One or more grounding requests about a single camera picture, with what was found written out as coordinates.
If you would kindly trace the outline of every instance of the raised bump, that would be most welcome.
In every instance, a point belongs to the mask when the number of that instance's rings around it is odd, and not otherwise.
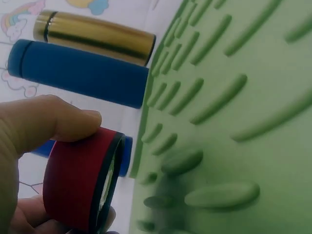
[[[170,208],[173,205],[173,199],[166,195],[151,196],[146,198],[143,203],[152,209],[163,209]]]
[[[204,45],[194,51],[191,55],[190,63],[193,65],[197,65],[211,50],[211,48],[216,44],[216,42],[223,35],[227,27],[229,26],[232,20],[231,15],[225,15],[220,24],[214,30],[212,35],[210,35],[205,41]]]
[[[186,26],[187,26],[187,23],[189,21],[189,18],[192,14],[192,12],[194,11],[196,7],[196,3],[194,2],[189,2],[185,9],[184,9],[184,16],[182,16],[182,20],[180,21],[179,25],[177,26],[176,28],[176,31],[175,31],[175,37],[176,38],[180,38],[182,36],[182,33],[184,32]]]
[[[198,7],[196,7],[196,9],[193,11],[193,13],[192,13],[192,15],[190,16],[190,19],[189,19],[189,24],[191,26],[195,26],[197,24],[197,22],[203,16],[204,12],[209,7],[211,2],[212,2],[212,0],[202,0],[198,4]]]
[[[162,130],[162,124],[161,123],[156,124],[153,128],[151,128],[149,131],[146,131],[144,133],[144,135],[141,138],[142,142],[144,143],[152,142],[156,138],[156,136],[159,135],[161,130]]]
[[[224,183],[195,190],[187,194],[184,201],[192,207],[224,209],[246,204],[259,194],[260,187],[254,182]]]
[[[224,3],[226,2],[226,0],[218,0],[215,4],[214,4],[214,8],[215,9],[220,9],[223,5],[224,5]]]
[[[149,185],[153,184],[157,180],[157,173],[156,172],[149,172],[140,182],[141,185]]]
[[[162,52],[159,57],[158,57],[158,61],[157,63],[155,64],[155,67],[153,68],[152,70],[152,76],[153,77],[156,77],[159,75],[159,71],[160,71],[160,68],[162,66],[162,64],[164,63],[166,57],[168,56],[168,51],[164,51]]]
[[[173,48],[172,52],[169,53],[169,55],[167,56],[167,58],[165,59],[162,67],[160,68],[160,72],[162,74],[167,74],[170,70],[171,67],[171,63],[172,61],[175,59],[177,53],[179,52],[179,49],[181,48],[182,44],[178,43],[175,45],[175,47]]]
[[[169,176],[178,176],[197,167],[202,159],[202,150],[186,150],[166,158],[161,165],[161,171]]]
[[[289,121],[312,104],[312,88],[304,92],[301,96],[291,101],[287,105],[276,109],[266,118],[251,124],[236,133],[232,134],[231,138],[237,142],[246,141],[257,137],[266,132],[272,131],[279,125]]]
[[[172,65],[171,65],[172,69],[177,71],[181,67],[183,62],[186,60],[188,54],[190,53],[190,51],[196,44],[198,37],[199,37],[199,32],[192,33],[192,35],[190,36],[186,44],[182,46],[182,49],[179,51],[179,53],[173,60]]]
[[[226,56],[235,54],[268,20],[282,0],[271,0],[257,18],[224,50]]]
[[[164,45],[165,46],[170,46],[171,43],[173,42],[174,38],[175,38],[175,31],[177,26],[179,25],[181,21],[181,18],[176,18],[175,22],[173,23],[172,27],[170,28],[165,40],[164,40]]]
[[[162,111],[168,106],[170,101],[175,97],[181,86],[180,81],[175,81],[169,88],[166,89],[165,93],[161,96],[155,108]]]
[[[136,226],[140,231],[151,233],[155,230],[155,224],[150,221],[138,220]]]
[[[215,92],[215,95],[209,97],[206,107],[200,110],[190,119],[192,124],[200,124],[217,111],[219,111],[225,104],[233,99],[245,86],[247,76],[240,74],[234,79],[223,84],[223,87]]]
[[[169,111],[169,114],[175,116],[179,112],[181,112],[200,91],[203,84],[204,79],[197,78],[186,90],[186,92],[183,95],[181,95],[181,97],[175,102],[172,109]]]
[[[167,137],[164,137],[163,139],[159,140],[159,142],[151,149],[151,153],[153,155],[160,155],[167,150],[169,150],[173,145],[175,144],[177,140],[177,134],[171,133]]]
[[[157,100],[160,98],[162,93],[165,91],[167,84],[162,82],[155,90],[152,92],[150,98],[147,101],[149,107],[153,107]]]
[[[285,35],[288,43],[296,42],[312,30],[312,14]]]

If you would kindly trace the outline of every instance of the fingernail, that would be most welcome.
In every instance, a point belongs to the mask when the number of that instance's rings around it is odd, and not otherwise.
[[[83,112],[90,115],[90,116],[102,119],[102,116],[101,116],[100,112],[98,112],[98,111],[83,110]]]

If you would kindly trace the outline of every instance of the black stripe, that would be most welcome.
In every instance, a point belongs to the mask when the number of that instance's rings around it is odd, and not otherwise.
[[[57,14],[57,11],[55,12],[52,12],[52,14],[50,15],[46,25],[45,25],[45,28],[44,28],[44,32],[43,32],[43,39],[45,42],[48,42],[48,33],[49,33],[49,26],[50,26],[50,23],[52,21],[52,19],[54,18],[54,16]]]
[[[20,62],[19,62],[19,77],[20,78],[23,78],[23,62],[24,62],[24,57],[26,55],[26,52],[29,48],[29,46],[33,43],[33,41],[29,42],[26,46],[25,46],[25,49],[23,51],[23,54],[20,58]]]

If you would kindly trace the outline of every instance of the red cylinder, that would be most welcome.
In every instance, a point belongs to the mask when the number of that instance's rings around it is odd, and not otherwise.
[[[123,147],[124,135],[104,128],[84,140],[56,142],[43,181],[43,202],[50,217],[87,233],[101,229],[115,190]]]

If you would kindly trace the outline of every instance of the finger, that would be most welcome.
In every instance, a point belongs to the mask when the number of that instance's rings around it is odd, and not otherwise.
[[[17,209],[22,211],[27,222],[32,227],[39,226],[50,219],[45,211],[42,195],[19,199]]]
[[[70,229],[50,219],[35,228],[35,234],[66,234]]]
[[[76,141],[88,137],[101,124],[99,112],[80,110],[52,95],[0,103],[0,120],[18,154],[51,138]]]
[[[116,218],[116,211],[114,210],[113,207],[110,207],[108,215],[107,215],[106,223],[104,226],[104,232],[106,232],[111,227],[115,218]]]

